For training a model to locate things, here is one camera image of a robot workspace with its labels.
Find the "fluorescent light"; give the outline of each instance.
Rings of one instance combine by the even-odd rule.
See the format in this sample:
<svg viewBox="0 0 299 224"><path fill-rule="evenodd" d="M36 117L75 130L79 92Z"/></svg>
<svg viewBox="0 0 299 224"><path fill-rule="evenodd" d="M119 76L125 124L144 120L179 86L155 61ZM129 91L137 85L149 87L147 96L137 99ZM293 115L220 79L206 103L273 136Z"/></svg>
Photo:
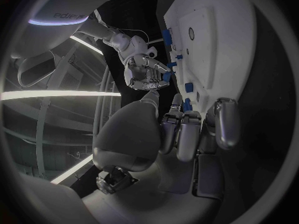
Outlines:
<svg viewBox="0 0 299 224"><path fill-rule="evenodd" d="M121 96L120 93L95 92L95 91L11 91L0 94L0 100L19 98L48 97L48 96Z"/></svg>
<svg viewBox="0 0 299 224"><path fill-rule="evenodd" d="M34 25L40 25L40 26L63 26L63 25L73 25L73 24L79 24L82 22L85 22L88 19L88 17L84 18L83 20L79 21L70 21L70 22L43 22L43 21L34 21L34 20L29 20L28 22L30 24Z"/></svg>
<svg viewBox="0 0 299 224"><path fill-rule="evenodd" d="M53 184L61 183L64 179L71 176L73 173L78 171L80 168L82 168L84 165L86 165L91 160L92 160L92 155L90 155L87 158L83 159L80 163L76 164L74 167L70 168L69 170L67 170L66 172L64 172L63 174L58 176L57 178L53 179L51 181L51 183L53 183Z"/></svg>
<svg viewBox="0 0 299 224"><path fill-rule="evenodd" d="M85 45L85 46L87 46L87 47L89 47L89 48L93 49L94 51L96 51L96 52L100 53L101 55L103 55L103 53L102 53L102 52L101 52L99 49L95 48L94 46L92 46L92 45L88 44L88 43L87 43L87 42L85 42L85 41L82 41L82 40L81 40L81 39L79 39L78 37L71 36L71 38L72 38L72 39L74 39L75 41L78 41L78 42L80 42L81 44L83 44L83 45Z"/></svg>

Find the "round hole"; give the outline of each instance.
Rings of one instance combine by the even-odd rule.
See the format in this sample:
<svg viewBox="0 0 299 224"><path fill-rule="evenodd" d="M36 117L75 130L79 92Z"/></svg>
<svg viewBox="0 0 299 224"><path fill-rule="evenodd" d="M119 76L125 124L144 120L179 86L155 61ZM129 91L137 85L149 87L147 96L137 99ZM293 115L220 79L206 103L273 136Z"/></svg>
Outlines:
<svg viewBox="0 0 299 224"><path fill-rule="evenodd" d="M189 28L189 37L192 41L194 40L194 31L191 27Z"/></svg>

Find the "logo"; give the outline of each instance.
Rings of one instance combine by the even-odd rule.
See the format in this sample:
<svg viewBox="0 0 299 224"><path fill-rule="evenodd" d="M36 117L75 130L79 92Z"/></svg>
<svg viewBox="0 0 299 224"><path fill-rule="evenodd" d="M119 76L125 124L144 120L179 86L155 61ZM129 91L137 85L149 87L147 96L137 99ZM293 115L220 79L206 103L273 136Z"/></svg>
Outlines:
<svg viewBox="0 0 299 224"><path fill-rule="evenodd" d="M76 15L76 14L69 14L69 13L55 13L55 15L53 16L55 18L59 17L59 18L69 18L69 19L80 19L80 18L83 18L84 15Z"/></svg>

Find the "blue block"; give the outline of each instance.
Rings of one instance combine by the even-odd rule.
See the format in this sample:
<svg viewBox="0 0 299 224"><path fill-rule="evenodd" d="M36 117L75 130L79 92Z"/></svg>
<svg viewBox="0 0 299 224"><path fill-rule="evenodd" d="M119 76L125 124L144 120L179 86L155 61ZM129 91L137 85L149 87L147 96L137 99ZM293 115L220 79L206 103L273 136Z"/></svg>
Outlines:
<svg viewBox="0 0 299 224"><path fill-rule="evenodd" d="M193 83L186 83L185 90L187 93L193 92Z"/></svg>
<svg viewBox="0 0 299 224"><path fill-rule="evenodd" d="M171 78L171 72L166 72L163 75L163 80L169 82Z"/></svg>
<svg viewBox="0 0 299 224"><path fill-rule="evenodd" d="M170 31L168 29L162 31L162 36L166 46L170 46L172 44L172 38Z"/></svg>
<svg viewBox="0 0 299 224"><path fill-rule="evenodd" d="M168 67L168 68L171 68L171 67L174 67L174 66L177 66L177 63L176 63L176 62L171 62L171 63L168 63L168 64L167 64L167 67Z"/></svg>
<svg viewBox="0 0 299 224"><path fill-rule="evenodd" d="M184 108L184 112L193 110L192 105L190 105L190 99L189 98L185 99L183 108Z"/></svg>

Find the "light strip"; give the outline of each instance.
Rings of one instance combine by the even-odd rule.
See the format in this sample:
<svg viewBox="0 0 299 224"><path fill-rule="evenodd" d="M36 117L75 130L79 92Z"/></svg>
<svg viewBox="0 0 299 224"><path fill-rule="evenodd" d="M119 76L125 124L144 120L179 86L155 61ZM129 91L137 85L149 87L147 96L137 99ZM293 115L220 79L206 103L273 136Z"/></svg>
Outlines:
<svg viewBox="0 0 299 224"><path fill-rule="evenodd" d="M85 45L85 46L87 46L87 47L89 47L89 48L93 49L94 51L96 51L96 52L100 53L101 55L103 55L103 53L102 53L102 52L101 52L99 49L95 48L94 46L92 46L92 45L88 44L88 43L87 43L87 42L85 42L85 41L82 41L82 40L81 40L81 39L79 39L78 37L71 36L71 38L72 38L72 39L74 39L75 41L78 41L78 42L80 42L81 44L83 44L83 45Z"/></svg>
<svg viewBox="0 0 299 224"><path fill-rule="evenodd" d="M87 19L88 19L88 17L84 18L83 20L70 21L70 22L42 22L42 21L34 21L34 20L30 19L28 22L30 24L40 25L40 26L63 26L63 25L79 24L79 23L85 22Z"/></svg>
<svg viewBox="0 0 299 224"><path fill-rule="evenodd" d="M0 94L0 100L13 100L33 97L58 97L58 96L121 96L120 93L95 92L95 91L11 91Z"/></svg>
<svg viewBox="0 0 299 224"><path fill-rule="evenodd" d="M51 183L53 183L53 184L61 183L63 180L65 180L66 178L71 176L73 173L78 171L80 168L82 168L84 165L86 165L91 160L92 160L92 154L90 156L88 156L87 158L83 159L80 163L76 164L74 167L70 168L69 170L67 170L60 176L58 176L57 178L53 179L51 181Z"/></svg>

